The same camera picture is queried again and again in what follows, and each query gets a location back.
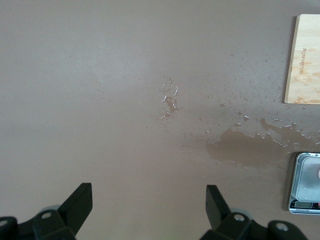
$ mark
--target wet spot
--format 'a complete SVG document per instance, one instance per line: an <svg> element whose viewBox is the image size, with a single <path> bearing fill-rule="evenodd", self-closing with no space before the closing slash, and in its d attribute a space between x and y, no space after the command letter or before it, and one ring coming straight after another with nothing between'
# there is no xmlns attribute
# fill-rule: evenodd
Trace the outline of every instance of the wet spot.
<svg viewBox="0 0 320 240"><path fill-rule="evenodd" d="M261 138L259 135L250 137L239 131L226 130L216 143L206 142L206 149L213 160L267 168L279 166L281 159L287 154L270 135Z"/></svg>
<svg viewBox="0 0 320 240"><path fill-rule="evenodd" d="M281 145L281 147L285 147L287 152L293 153L298 151L320 151L320 147L316 146L314 140L307 138L301 133L301 130L297 129L297 124L295 122L287 126L277 127L267 124L266 120L263 118L260 120L260 123L264 130L275 131L281 136L281 141L279 141L278 144Z"/></svg>

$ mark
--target stainless steel scale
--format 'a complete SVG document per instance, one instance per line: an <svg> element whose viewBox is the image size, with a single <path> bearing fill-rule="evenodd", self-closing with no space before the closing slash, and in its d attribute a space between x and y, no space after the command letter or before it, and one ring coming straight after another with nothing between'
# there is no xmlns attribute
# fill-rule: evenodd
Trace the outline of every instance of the stainless steel scale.
<svg viewBox="0 0 320 240"><path fill-rule="evenodd" d="M320 153L296 157L288 208L293 214L320 215Z"/></svg>

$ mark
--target table surface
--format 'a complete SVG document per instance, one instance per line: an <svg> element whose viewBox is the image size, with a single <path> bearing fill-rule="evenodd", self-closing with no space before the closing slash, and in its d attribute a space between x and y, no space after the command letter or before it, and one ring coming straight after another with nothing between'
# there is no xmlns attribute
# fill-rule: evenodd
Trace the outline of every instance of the table surface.
<svg viewBox="0 0 320 240"><path fill-rule="evenodd" d="M1 1L0 213L24 222L92 183L79 240L199 239L206 185L266 226L317 105L285 104L296 17L317 0Z"/></svg>

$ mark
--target bamboo board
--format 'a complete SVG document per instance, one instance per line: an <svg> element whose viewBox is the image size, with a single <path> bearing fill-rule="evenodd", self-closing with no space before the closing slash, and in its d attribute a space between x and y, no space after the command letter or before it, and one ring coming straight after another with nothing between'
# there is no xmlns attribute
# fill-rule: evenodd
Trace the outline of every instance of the bamboo board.
<svg viewBox="0 0 320 240"><path fill-rule="evenodd" d="M284 102L320 104L320 15L297 17Z"/></svg>

